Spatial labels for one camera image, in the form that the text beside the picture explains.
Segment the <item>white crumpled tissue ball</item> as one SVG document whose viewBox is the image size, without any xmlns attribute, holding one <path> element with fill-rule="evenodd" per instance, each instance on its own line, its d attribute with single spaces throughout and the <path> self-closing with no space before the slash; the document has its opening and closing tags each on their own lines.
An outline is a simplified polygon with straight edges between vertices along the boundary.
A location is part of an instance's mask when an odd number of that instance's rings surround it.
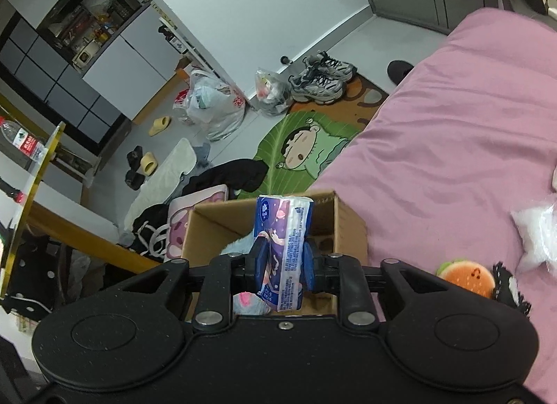
<svg viewBox="0 0 557 404">
<path fill-rule="evenodd" d="M 552 179 L 551 179 L 551 186 L 552 189 L 557 192 L 557 167 L 555 167 L 553 174 L 552 174 Z"/>
</svg>

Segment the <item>fluffy light blue plush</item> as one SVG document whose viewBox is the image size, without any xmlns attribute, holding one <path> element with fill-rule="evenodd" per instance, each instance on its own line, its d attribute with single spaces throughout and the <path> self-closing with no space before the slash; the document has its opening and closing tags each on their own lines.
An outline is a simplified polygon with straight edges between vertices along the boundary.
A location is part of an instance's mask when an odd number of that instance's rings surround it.
<svg viewBox="0 0 557 404">
<path fill-rule="evenodd" d="M 230 244 L 222 251 L 221 255 L 248 254 L 254 243 L 253 234 L 248 234 Z M 233 312 L 242 315 L 267 315 L 271 308 L 256 294 L 249 292 L 238 293 L 233 296 Z"/>
</svg>

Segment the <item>white round side table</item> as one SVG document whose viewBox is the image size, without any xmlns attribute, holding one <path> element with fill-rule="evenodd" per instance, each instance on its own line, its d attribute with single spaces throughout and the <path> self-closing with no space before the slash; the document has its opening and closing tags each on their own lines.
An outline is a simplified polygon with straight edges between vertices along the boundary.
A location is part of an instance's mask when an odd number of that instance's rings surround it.
<svg viewBox="0 0 557 404">
<path fill-rule="evenodd" d="M 157 266 L 158 264 L 133 253 L 115 242 L 116 236 L 99 236 L 97 231 L 83 228 L 77 223 L 76 218 L 58 215 L 40 202 L 35 200 L 44 173 L 53 159 L 58 143 L 64 131 L 65 124 L 60 123 L 49 136 L 46 143 L 46 152 L 41 161 L 35 163 L 29 172 L 28 181 L 21 187 L 25 195 L 22 204 L 17 206 L 9 228 L 12 230 L 8 250 L 4 252 L 2 261 L 5 265 L 1 268 L 1 295 L 8 292 L 9 282 L 16 262 L 17 250 L 21 243 L 26 228 L 36 228 L 46 235 L 72 247 L 103 263 L 110 263 L 134 274 L 140 274 Z"/>
</svg>

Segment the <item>clear plastic bag white filling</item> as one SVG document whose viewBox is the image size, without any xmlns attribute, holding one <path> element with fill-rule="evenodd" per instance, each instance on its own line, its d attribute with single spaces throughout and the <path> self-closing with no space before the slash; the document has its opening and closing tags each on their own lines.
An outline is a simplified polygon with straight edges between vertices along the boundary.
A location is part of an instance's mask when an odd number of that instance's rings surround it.
<svg viewBox="0 0 557 404">
<path fill-rule="evenodd" d="M 541 266 L 556 278 L 556 195 L 511 212 L 523 254 L 517 270 L 529 272 Z"/>
</svg>

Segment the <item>yellow slipper near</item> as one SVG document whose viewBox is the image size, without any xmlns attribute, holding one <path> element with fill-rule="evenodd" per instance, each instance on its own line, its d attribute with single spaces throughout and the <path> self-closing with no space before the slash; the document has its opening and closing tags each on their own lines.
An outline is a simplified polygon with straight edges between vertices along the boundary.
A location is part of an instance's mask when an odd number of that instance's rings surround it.
<svg viewBox="0 0 557 404">
<path fill-rule="evenodd" d="M 152 152 L 147 152 L 141 159 L 141 169 L 145 176 L 150 177 L 157 170 L 159 163 Z"/>
</svg>

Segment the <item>plastic water bottle red label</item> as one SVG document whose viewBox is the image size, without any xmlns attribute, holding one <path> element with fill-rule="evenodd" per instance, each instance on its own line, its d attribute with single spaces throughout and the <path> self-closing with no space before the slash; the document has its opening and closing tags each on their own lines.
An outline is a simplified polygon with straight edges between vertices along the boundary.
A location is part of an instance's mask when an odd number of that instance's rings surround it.
<svg viewBox="0 0 557 404">
<path fill-rule="evenodd" d="M 47 149 L 44 144 L 26 131 L 20 124 L 7 118 L 0 117 L 1 134 L 8 143 L 13 145 L 22 154 L 33 162 L 39 163 Z"/>
</svg>

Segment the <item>burger plush toy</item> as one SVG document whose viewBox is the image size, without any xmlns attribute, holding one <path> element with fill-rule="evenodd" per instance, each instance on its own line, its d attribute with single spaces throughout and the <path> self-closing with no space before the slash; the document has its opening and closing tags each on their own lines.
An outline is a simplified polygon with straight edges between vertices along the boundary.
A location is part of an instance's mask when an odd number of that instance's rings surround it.
<svg viewBox="0 0 557 404">
<path fill-rule="evenodd" d="M 480 263 L 457 260 L 440 265 L 436 276 L 474 294 L 492 299 L 496 282 L 490 270 Z"/>
</svg>

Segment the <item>grey sneaker pair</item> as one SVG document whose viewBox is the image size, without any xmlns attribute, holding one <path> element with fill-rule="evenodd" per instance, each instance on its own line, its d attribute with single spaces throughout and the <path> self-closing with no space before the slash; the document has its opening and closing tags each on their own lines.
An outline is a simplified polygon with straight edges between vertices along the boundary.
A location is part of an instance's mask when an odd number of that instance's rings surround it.
<svg viewBox="0 0 557 404">
<path fill-rule="evenodd" d="M 305 68 L 288 82 L 295 102 L 314 102 L 329 105 L 346 95 L 346 89 L 357 75 L 357 67 L 340 61 L 325 51 L 306 56 L 302 60 Z"/>
</svg>

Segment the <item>black spray bottle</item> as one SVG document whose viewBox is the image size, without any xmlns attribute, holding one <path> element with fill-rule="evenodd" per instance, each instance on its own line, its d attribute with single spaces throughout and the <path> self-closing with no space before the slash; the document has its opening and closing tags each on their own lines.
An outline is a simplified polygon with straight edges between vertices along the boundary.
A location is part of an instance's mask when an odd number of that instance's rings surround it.
<svg viewBox="0 0 557 404">
<path fill-rule="evenodd" d="M 166 42 L 169 43 L 178 53 L 184 53 L 185 47 L 183 43 L 181 43 L 179 38 L 176 37 L 175 34 L 173 34 L 172 31 L 168 29 L 168 27 L 160 25 L 158 28 L 158 32 L 163 35 Z"/>
</svg>

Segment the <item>brown cardboard box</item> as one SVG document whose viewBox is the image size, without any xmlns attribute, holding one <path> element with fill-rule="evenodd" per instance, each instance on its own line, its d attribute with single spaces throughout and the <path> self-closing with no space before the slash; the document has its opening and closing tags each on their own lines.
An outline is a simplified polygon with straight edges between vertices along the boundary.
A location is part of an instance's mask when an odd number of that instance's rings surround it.
<svg viewBox="0 0 557 404">
<path fill-rule="evenodd" d="M 339 253 L 358 259 L 362 266 L 366 264 L 366 223 L 336 192 L 316 191 L 291 196 L 306 196 L 313 200 L 312 221 L 306 241 L 315 241 L 324 255 Z M 191 272 L 220 256 L 228 244 L 251 233 L 254 236 L 256 202 L 257 199 L 246 199 L 204 203 L 190 212 L 182 256 L 189 263 Z M 199 292 L 194 289 L 192 292 L 196 306 Z M 190 312 L 192 323 L 194 312 L 195 307 Z M 300 309 L 276 312 L 271 308 L 271 312 L 275 315 L 336 314 L 336 296 L 315 294 L 304 285 Z"/>
</svg>

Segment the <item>blue tissue pack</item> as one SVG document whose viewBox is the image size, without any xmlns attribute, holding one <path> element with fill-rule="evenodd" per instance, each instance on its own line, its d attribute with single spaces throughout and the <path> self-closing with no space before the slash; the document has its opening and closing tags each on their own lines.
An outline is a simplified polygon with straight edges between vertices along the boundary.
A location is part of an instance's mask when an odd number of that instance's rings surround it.
<svg viewBox="0 0 557 404">
<path fill-rule="evenodd" d="M 258 296 L 276 312 L 301 308 L 304 244 L 313 215 L 306 196 L 262 195 L 257 198 L 254 238 L 265 241 L 258 256 Z"/>
</svg>

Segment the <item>white kitchen cabinet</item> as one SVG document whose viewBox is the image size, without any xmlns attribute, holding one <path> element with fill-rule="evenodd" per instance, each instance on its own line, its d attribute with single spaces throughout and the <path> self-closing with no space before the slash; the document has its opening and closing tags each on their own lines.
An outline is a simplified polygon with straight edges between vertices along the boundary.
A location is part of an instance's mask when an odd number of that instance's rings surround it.
<svg viewBox="0 0 557 404">
<path fill-rule="evenodd" d="M 127 119 L 134 119 L 175 75 L 182 58 L 164 35 L 159 13 L 142 7 L 86 66 L 82 78 Z"/>
</svg>

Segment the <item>black slipper by bed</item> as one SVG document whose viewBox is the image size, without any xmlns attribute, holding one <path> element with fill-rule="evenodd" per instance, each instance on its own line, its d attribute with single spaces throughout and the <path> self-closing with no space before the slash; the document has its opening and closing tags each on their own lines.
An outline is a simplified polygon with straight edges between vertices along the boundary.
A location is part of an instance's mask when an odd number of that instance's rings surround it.
<svg viewBox="0 0 557 404">
<path fill-rule="evenodd" d="M 388 64 L 386 72 L 391 82 L 398 85 L 413 69 L 414 66 L 411 63 L 403 60 L 393 60 Z"/>
</svg>

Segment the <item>white floor towel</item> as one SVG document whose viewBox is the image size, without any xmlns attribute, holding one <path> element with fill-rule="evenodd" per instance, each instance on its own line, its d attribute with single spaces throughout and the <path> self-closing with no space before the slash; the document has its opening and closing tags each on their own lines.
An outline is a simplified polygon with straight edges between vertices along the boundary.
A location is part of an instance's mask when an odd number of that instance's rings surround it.
<svg viewBox="0 0 557 404">
<path fill-rule="evenodd" d="M 123 228 L 131 231 L 134 220 L 150 206 L 165 202 L 179 185 L 182 176 L 189 175 L 196 166 L 197 156 L 190 141 L 182 138 L 160 164 L 155 173 L 142 185 L 124 218 Z"/>
</svg>

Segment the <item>pink bed sheet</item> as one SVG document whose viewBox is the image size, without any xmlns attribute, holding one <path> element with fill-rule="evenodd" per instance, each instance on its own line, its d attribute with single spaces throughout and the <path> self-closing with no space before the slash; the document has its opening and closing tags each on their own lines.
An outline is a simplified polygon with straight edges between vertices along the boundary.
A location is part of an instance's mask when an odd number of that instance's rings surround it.
<svg viewBox="0 0 557 404">
<path fill-rule="evenodd" d="M 556 280 L 523 254 L 512 212 L 549 198 L 556 166 L 556 33 L 499 9 L 467 15 L 316 180 L 366 222 L 366 262 L 433 272 L 503 263 L 533 308 L 527 387 L 556 399 Z"/>
</svg>

